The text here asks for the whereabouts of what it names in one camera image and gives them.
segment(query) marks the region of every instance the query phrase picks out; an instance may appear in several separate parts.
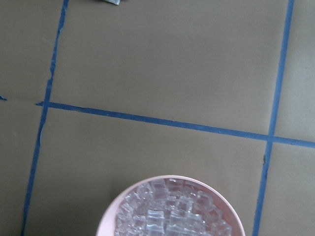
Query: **pink bowl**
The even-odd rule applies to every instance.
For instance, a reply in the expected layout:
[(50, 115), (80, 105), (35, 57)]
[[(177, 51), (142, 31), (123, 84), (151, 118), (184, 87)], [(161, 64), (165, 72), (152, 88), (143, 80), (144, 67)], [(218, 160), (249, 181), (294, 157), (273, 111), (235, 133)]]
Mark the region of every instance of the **pink bowl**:
[(122, 192), (107, 208), (106, 212), (104, 213), (98, 229), (96, 236), (114, 236), (115, 228), (116, 228), (116, 213), (117, 210), (122, 203), (122, 201), (125, 199), (125, 196), (128, 195), (130, 191), (138, 187), (139, 185), (159, 179), (159, 178), (178, 178), (178, 179), (184, 179), (189, 180), (195, 183), (198, 183), (202, 186), (202, 190), (210, 193), (213, 197), (214, 204), (223, 212), (223, 219), (232, 227), (232, 236), (245, 236), (244, 228), (242, 226), (241, 220), (236, 214), (235, 210), (231, 206), (231, 204), (216, 190), (214, 190), (212, 187), (189, 177), (184, 176), (157, 176), (145, 179), (143, 181), (140, 181), (128, 189), (126, 189), (124, 192)]

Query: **floor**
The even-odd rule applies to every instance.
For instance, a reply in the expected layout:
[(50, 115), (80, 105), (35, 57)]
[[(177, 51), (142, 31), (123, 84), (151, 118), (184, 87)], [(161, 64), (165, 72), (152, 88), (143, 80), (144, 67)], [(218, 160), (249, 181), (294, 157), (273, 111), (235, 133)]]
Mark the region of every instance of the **floor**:
[(314, 235), (313, 0), (0, 2), (0, 235), (93, 236), (142, 179)]

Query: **ice cube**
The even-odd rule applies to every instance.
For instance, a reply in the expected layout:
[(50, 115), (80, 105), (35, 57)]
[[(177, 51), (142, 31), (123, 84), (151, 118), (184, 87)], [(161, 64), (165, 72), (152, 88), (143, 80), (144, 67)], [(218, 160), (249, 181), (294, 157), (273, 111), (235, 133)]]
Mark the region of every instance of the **ice cube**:
[(135, 215), (133, 216), (132, 226), (135, 229), (142, 230), (146, 227), (146, 217), (143, 215)]
[(143, 199), (141, 199), (138, 194), (133, 191), (125, 197), (125, 200), (133, 209), (139, 207), (143, 203)]
[(211, 234), (211, 232), (205, 231), (202, 233), (202, 236), (213, 236), (213, 235)]
[(161, 199), (156, 199), (152, 200), (149, 205), (149, 209), (151, 210), (164, 210), (166, 206), (166, 199), (161, 198)]
[(144, 183), (137, 188), (137, 194), (141, 199), (151, 199), (153, 197), (153, 190), (149, 183)]
[(147, 226), (147, 235), (148, 236), (163, 236), (164, 228), (157, 225)]
[(169, 225), (177, 225), (178, 227), (184, 227), (185, 218), (174, 212), (171, 212), (169, 216)]
[(116, 228), (119, 232), (125, 232), (131, 227), (132, 220), (124, 221), (121, 219), (116, 220)]
[(197, 198), (195, 199), (195, 203), (193, 206), (194, 211), (196, 211), (194, 213), (206, 213), (209, 212), (213, 207), (214, 205), (212, 196), (203, 191), (198, 191)]
[(134, 209), (134, 214), (136, 215), (146, 215), (149, 209), (149, 201), (144, 200), (143, 203)]
[(168, 225), (165, 230), (165, 236), (180, 236), (182, 229), (177, 225)]
[(153, 189), (153, 199), (165, 199), (168, 195), (168, 189), (163, 179), (156, 179), (151, 182)]
[(231, 236), (232, 228), (224, 220), (212, 224), (211, 233), (213, 236)]
[(175, 196), (167, 196), (165, 202), (165, 208), (169, 211), (172, 211), (175, 208), (176, 197)]
[(223, 215), (222, 211), (216, 206), (214, 206), (207, 214), (214, 217), (215, 221), (221, 220)]
[(185, 228), (188, 230), (203, 232), (205, 231), (205, 226), (202, 221), (202, 216), (197, 214), (188, 213), (186, 216)]
[(191, 212), (193, 200), (191, 198), (181, 196), (175, 205), (174, 212), (182, 217), (185, 217), (188, 212)]
[(148, 210), (147, 214), (147, 228), (156, 226), (162, 227), (164, 225), (164, 212), (162, 210)]
[(169, 191), (169, 195), (171, 196), (179, 196), (183, 186), (184, 186), (184, 180), (183, 179), (175, 179), (170, 178), (166, 183)]
[(199, 184), (186, 180), (184, 183), (182, 194), (195, 200), (197, 198), (197, 193), (199, 190)]
[(129, 221), (132, 218), (133, 208), (128, 203), (124, 203), (120, 206), (117, 217), (123, 221)]
[(137, 230), (133, 228), (128, 229), (128, 231), (126, 232), (126, 236), (137, 236), (137, 235), (138, 235)]
[(183, 229), (182, 231), (182, 236), (198, 236), (200, 235), (200, 232), (196, 232), (194, 230), (188, 230), (188, 229)]

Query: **blue tape line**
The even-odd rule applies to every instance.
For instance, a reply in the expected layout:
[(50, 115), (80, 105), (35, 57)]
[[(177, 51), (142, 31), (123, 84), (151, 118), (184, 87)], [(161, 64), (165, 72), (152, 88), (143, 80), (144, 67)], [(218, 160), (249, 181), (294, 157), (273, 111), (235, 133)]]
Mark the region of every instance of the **blue tape line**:
[(51, 94), (53, 79), (54, 79), (54, 75), (55, 75), (58, 42), (59, 42), (59, 38), (60, 38), (60, 33), (61, 33), (63, 26), (64, 26), (64, 19), (65, 19), (65, 13), (66, 13), (67, 7), (68, 7), (68, 0), (63, 0), (63, 6), (62, 6), (62, 10), (61, 10), (61, 16), (59, 19), (57, 36), (56, 36), (53, 55), (52, 55), (51, 64), (50, 64), (51, 77), (47, 81), (45, 100), (44, 100), (43, 105), (42, 105), (43, 110), (42, 110), (42, 114), (41, 114), (41, 118), (40, 118), (40, 123), (39, 123), (37, 138), (36, 138), (36, 144), (35, 144), (35, 149), (34, 149), (34, 155), (33, 155), (32, 164), (31, 164), (30, 177), (29, 177), (28, 187), (27, 187), (26, 196), (25, 196), (21, 236), (24, 236), (26, 222), (28, 219), (28, 212), (29, 212), (29, 208), (30, 208), (32, 190), (33, 190), (33, 186), (34, 186), (34, 178), (35, 178), (36, 167), (37, 167), (37, 162), (38, 162), (38, 155), (39, 155), (39, 150), (40, 150), (41, 134), (42, 134), (45, 122), (46, 122), (46, 118), (47, 118), (47, 111), (48, 111), (48, 107), (49, 107), (50, 94)]
[(259, 188), (259, 194), (258, 194), (258, 200), (257, 200), (252, 236), (258, 236), (258, 233), (259, 233), (262, 207), (263, 207), (263, 202), (264, 202), (264, 197), (265, 197), (265, 192), (266, 192), (267, 175), (268, 175), (268, 169), (269, 169), (269, 165), (270, 165), (272, 142), (273, 142), (273, 137), (275, 135), (275, 130), (276, 130), (276, 123), (277, 123), (277, 115), (278, 115), (278, 109), (279, 109), (282, 81), (283, 81), (283, 77), (284, 77), (286, 52), (287, 52), (287, 46), (288, 46), (288, 42), (289, 42), (289, 34), (290, 34), (293, 6), (294, 6), (294, 0), (288, 0), (285, 23), (284, 23), (284, 31), (283, 31), (283, 40), (282, 40), (282, 46), (281, 46), (279, 68), (278, 68), (278, 75), (277, 75), (274, 101), (273, 101), (273, 105), (272, 105), (272, 112), (271, 112), (269, 132), (268, 132), (269, 138), (267, 141), (266, 151), (265, 151), (265, 163), (263, 165), (263, 169), (262, 169), (262, 173), (261, 173), (261, 181), (260, 181), (260, 188)]
[[(37, 103), (37, 105), (42, 106), (43, 102)], [(173, 126), (173, 127), (185, 128), (185, 129), (193, 129), (193, 130), (199, 130), (199, 131), (210, 132), (210, 133), (232, 135), (232, 136), (237, 136), (237, 137), (242, 137), (242, 138), (257, 139), (257, 140), (264, 140), (264, 141), (268, 139), (268, 136), (264, 134), (217, 128), (217, 127), (211, 127), (211, 126), (206, 126), (206, 125), (201, 125), (201, 124), (185, 123), (185, 122), (179, 122), (179, 121), (173, 121), (173, 120), (167, 120), (167, 119), (144, 117), (144, 116), (138, 116), (138, 115), (132, 115), (132, 114), (120, 113), (120, 112), (112, 112), (112, 111), (106, 111), (106, 110), (100, 110), (100, 109), (94, 109), (94, 108), (76, 107), (76, 106), (71, 106), (67, 104), (55, 103), (55, 102), (50, 102), (49, 107), (62, 109), (62, 110), (68, 110), (68, 111), (78, 111), (78, 112), (83, 112), (83, 113), (88, 113), (88, 114), (99, 115), (99, 116), (129, 119), (129, 120), (141, 121), (141, 122), (146, 122), (146, 123), (161, 124), (161, 125), (167, 125), (167, 126)]]
[(289, 145), (297, 145), (307, 148), (315, 148), (315, 142), (304, 141), (304, 140), (297, 140), (297, 139), (289, 139), (289, 138), (282, 138), (282, 137), (274, 137), (274, 142), (281, 143), (281, 144), (289, 144)]
[(7, 99), (0, 95), (0, 100), (6, 101)]

